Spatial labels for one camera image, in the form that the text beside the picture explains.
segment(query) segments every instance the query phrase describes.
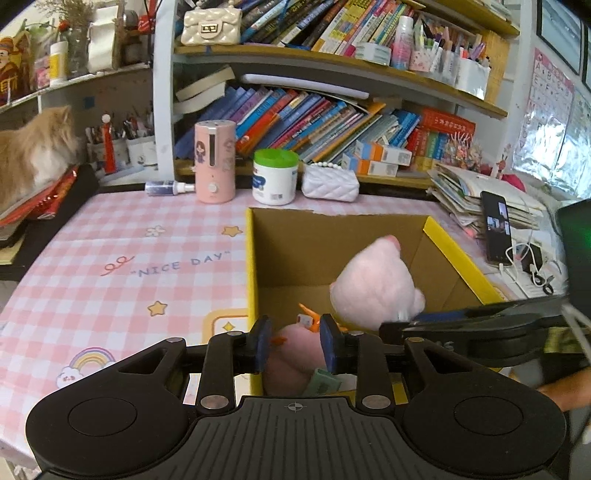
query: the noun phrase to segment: metal screw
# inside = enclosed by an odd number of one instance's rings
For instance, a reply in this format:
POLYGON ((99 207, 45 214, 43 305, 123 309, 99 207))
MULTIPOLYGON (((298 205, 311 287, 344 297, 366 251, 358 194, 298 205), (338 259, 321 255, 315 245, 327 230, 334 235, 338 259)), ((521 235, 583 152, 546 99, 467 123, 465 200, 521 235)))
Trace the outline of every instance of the metal screw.
POLYGON ((361 401, 361 403, 363 406, 371 408, 372 410, 382 410, 383 408, 388 408, 392 404, 388 397, 384 397, 383 395, 368 395, 361 401))
POLYGON ((201 405, 208 410, 219 410, 229 403, 230 401, 223 395, 208 395, 201 399, 201 405))

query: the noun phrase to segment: plush toy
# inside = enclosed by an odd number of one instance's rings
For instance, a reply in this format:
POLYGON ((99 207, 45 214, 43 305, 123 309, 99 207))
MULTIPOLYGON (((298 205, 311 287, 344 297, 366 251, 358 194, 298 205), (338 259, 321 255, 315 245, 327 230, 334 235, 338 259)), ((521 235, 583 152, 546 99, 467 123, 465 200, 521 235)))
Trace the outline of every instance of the plush toy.
POLYGON ((331 285, 330 301, 343 322, 366 330, 407 322, 425 308, 393 235, 378 238, 349 261, 331 285))
MULTIPOLYGON (((349 261, 331 285, 330 299, 340 320, 366 330, 378 330, 385 322, 409 320, 425 308, 425 298, 414 287, 400 258, 400 243, 392 235, 378 238, 349 261)), ((300 307, 304 314, 298 315, 297 323, 281 329, 272 340, 263 373, 269 395, 301 395, 314 370, 326 368, 320 346, 320 315, 302 304, 300 307)))

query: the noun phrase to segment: pink cylinder device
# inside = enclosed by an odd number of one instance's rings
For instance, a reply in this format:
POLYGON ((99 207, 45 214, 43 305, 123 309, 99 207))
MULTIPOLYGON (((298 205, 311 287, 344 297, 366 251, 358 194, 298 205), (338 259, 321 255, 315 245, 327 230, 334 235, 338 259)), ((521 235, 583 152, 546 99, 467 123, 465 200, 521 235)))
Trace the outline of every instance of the pink cylinder device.
POLYGON ((195 124, 195 192, 203 203, 225 203, 236 195, 236 124, 207 120, 195 124))

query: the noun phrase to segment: dried flower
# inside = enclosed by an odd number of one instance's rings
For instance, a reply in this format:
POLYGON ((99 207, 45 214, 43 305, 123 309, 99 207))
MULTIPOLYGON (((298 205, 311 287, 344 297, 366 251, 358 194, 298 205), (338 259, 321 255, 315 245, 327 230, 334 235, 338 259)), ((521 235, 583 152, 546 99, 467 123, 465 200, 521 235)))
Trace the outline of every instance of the dried flower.
POLYGON ((37 9, 46 15, 57 14, 67 20, 74 30, 86 31, 92 21, 94 6, 85 0, 38 0, 37 9))

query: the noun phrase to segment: cloud print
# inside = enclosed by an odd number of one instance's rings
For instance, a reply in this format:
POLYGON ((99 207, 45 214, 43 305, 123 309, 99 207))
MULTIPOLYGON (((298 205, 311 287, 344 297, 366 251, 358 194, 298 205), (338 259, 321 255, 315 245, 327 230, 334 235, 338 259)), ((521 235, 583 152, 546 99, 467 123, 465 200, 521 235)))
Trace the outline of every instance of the cloud print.
POLYGON ((56 379, 57 388, 67 387, 81 378, 84 378, 84 375, 77 368, 65 367, 56 379))

